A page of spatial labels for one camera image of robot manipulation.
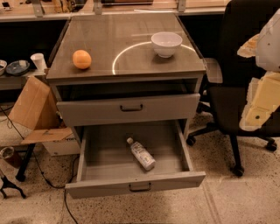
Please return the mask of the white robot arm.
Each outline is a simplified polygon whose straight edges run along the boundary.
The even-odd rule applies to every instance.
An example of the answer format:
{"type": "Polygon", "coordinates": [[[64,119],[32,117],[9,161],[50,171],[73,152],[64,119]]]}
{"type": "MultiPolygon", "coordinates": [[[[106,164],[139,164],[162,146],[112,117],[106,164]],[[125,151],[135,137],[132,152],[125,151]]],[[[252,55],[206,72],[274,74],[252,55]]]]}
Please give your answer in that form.
{"type": "Polygon", "coordinates": [[[248,85],[247,104],[239,126],[245,131],[260,129],[280,106],[280,9],[261,31],[237,51],[243,58],[255,58],[264,70],[260,78],[248,85]]]}

